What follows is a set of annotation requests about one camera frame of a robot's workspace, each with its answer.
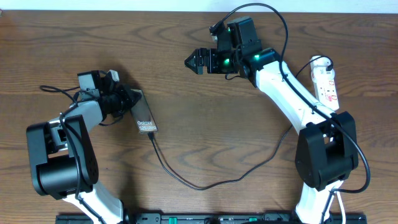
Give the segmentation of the grey Galaxy smartphone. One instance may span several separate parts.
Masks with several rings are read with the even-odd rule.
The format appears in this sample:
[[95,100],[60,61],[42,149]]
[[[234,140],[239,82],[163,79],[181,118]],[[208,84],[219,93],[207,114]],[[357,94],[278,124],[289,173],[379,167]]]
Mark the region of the grey Galaxy smartphone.
[[158,127],[155,123],[144,92],[137,89],[132,90],[141,96],[137,103],[131,108],[131,114],[139,132],[144,134],[158,131]]

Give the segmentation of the white power strip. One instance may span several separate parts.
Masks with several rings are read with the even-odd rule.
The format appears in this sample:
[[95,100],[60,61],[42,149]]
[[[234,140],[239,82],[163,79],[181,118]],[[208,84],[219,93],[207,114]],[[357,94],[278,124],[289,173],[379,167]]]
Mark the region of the white power strip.
[[340,106],[335,85],[335,70],[331,60],[321,55],[315,55],[310,61],[310,76],[316,99],[331,110],[338,110]]

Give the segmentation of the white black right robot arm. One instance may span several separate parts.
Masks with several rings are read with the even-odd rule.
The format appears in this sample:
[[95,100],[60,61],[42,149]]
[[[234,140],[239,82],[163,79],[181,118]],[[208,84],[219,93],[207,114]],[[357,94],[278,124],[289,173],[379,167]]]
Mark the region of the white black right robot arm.
[[215,37],[215,49],[195,49],[185,66],[199,75],[237,73],[280,108],[298,133],[295,166],[304,185],[295,212],[302,223],[327,221],[331,190],[358,166],[353,117],[323,105],[274,49],[263,49],[250,17],[220,25]]

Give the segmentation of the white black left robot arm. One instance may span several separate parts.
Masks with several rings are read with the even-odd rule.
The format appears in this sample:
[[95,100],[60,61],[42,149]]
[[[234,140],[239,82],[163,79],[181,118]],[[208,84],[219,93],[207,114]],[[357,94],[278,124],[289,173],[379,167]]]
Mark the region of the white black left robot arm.
[[142,96],[122,84],[114,70],[93,70],[77,77],[74,95],[68,89],[39,87],[67,96],[71,104],[56,118],[26,129],[32,185],[39,195],[78,207],[93,223],[130,223],[124,203],[99,181],[89,132],[104,126],[108,115],[116,122],[122,120]]

